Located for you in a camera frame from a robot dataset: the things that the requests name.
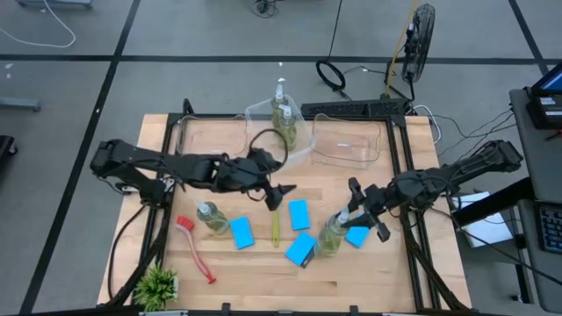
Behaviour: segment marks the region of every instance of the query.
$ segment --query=clear plastic container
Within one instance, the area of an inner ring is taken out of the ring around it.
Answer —
[[[185,116],[177,137],[178,154],[222,154],[246,156],[247,121],[243,115],[233,118],[196,118]]]
[[[380,134],[379,122],[346,121],[318,114],[313,123],[313,163],[366,169],[380,156]]]
[[[285,94],[288,105],[295,116],[296,138],[294,148],[289,151],[287,162],[281,169],[287,170],[302,162],[305,162],[311,151],[316,146],[316,141],[311,133],[311,127],[302,118],[300,108],[295,104],[291,96]],[[258,133],[266,128],[273,127],[273,107],[271,106],[271,99],[267,99],[258,104],[251,105],[246,108],[244,112],[246,120],[248,121],[248,141],[252,140]],[[255,142],[254,147],[260,147],[270,152],[275,160],[281,162],[285,155],[282,142],[274,133],[264,133]]]

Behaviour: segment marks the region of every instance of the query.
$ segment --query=wooden tabletop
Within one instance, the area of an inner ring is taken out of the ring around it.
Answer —
[[[140,130],[139,147],[160,150],[166,118],[166,115],[145,116]],[[312,130],[313,122],[308,124]],[[243,153],[248,142],[245,127],[242,120],[190,121],[184,153],[209,153],[216,150],[226,150],[231,155]],[[348,203],[349,177],[355,176],[364,188],[371,183],[386,186],[393,178],[384,123],[322,122],[322,126],[316,127],[322,127],[326,131],[339,131],[342,137],[356,135],[357,139],[354,141],[367,141],[370,144],[377,142],[376,148],[371,147],[367,154],[358,153],[374,161],[342,167],[327,165],[323,163],[327,162],[322,158],[324,156],[311,154],[300,165],[274,174],[272,184],[298,185],[295,191],[285,196],[279,208],[278,248],[274,248],[271,242],[272,215],[264,202],[252,202],[246,195],[239,193],[214,194],[193,188],[187,188],[185,193],[176,191],[171,223],[176,222],[178,215],[194,220],[196,226],[192,233],[197,250],[217,277],[217,282],[207,284],[191,257],[185,236],[170,225],[164,265],[178,272],[180,282],[178,300],[169,304],[169,309],[219,310],[222,303],[228,302],[233,310],[346,312],[350,305],[358,305],[361,312],[415,310],[400,222],[388,213],[380,217],[392,234],[385,243],[380,242],[374,233],[360,249],[344,241],[335,257],[316,257],[306,269],[297,267],[285,257],[285,250],[299,234],[291,229],[288,201],[302,198],[308,201],[312,227],[307,232],[318,236],[329,215]],[[407,130],[415,168],[437,166],[427,118],[408,117]],[[405,170],[400,132],[398,129],[395,131],[400,164],[402,170]],[[316,148],[324,150],[322,148],[326,148],[325,145],[319,142]],[[197,220],[196,198],[213,201],[229,219],[248,217],[256,244],[236,250],[230,232],[222,236],[213,234],[205,224]],[[137,195],[124,197],[116,232],[139,207]],[[438,201],[436,208],[447,210],[443,201]],[[147,215],[148,212],[145,212],[136,219],[119,241],[113,271],[114,291],[127,280],[138,262]],[[437,272],[459,300],[470,306],[465,274],[450,220],[427,212],[425,221]],[[425,305],[429,306],[426,278],[421,267],[419,271]],[[108,300],[106,288],[105,276],[98,298],[100,303]]]

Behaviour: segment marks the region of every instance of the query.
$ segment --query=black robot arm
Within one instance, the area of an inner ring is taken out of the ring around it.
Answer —
[[[349,179],[351,200],[348,209],[353,212],[359,206],[364,214],[343,226],[375,227],[382,241],[387,241],[390,231],[378,219],[387,210],[407,204],[411,209],[425,210],[447,192],[457,193],[459,185],[486,172],[512,172],[521,167],[522,157],[510,142],[493,140],[482,145],[474,154],[451,165],[425,170],[409,170],[397,175],[385,188],[371,184],[361,191],[355,177]]]
[[[229,159],[227,154],[171,155],[135,147],[123,140],[100,142],[90,168],[99,178],[115,176],[139,191],[140,202],[161,207],[167,190],[162,179],[151,179],[139,169],[168,174],[182,188],[185,184],[217,193],[251,190],[265,192],[265,203],[276,210],[283,195],[296,185],[271,187],[269,175],[282,167],[272,155],[261,148],[252,148],[246,158]]]

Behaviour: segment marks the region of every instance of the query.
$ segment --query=small plant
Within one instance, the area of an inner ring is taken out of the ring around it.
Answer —
[[[146,312],[165,310],[166,302],[176,296],[176,274],[172,269],[162,270],[161,266],[154,266],[137,284],[134,299],[144,305]]]

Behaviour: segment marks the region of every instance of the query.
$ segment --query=dish soap bottle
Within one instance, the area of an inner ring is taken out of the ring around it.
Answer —
[[[289,105],[279,105],[279,108],[283,110],[283,116],[279,120],[278,131],[283,135],[287,142],[287,149],[292,151],[295,148],[297,142],[297,127],[295,123],[297,118],[292,114],[291,106]],[[281,148],[284,148],[283,140],[279,140]]]
[[[284,104],[288,105],[289,101],[283,94],[283,82],[285,81],[284,78],[279,78],[277,80],[277,88],[275,89],[275,97],[271,99],[271,107],[273,108],[273,116],[271,117],[271,122],[273,123],[273,127],[275,129],[279,128],[279,121],[283,116],[283,110],[279,108],[279,105]]]
[[[230,227],[225,215],[213,202],[197,201],[197,217],[217,234],[224,234]]]
[[[321,256],[334,256],[340,248],[343,236],[348,232],[348,228],[342,227],[342,224],[349,219],[349,211],[347,207],[336,214],[330,216],[328,223],[320,232],[318,242],[314,248],[314,253]]]

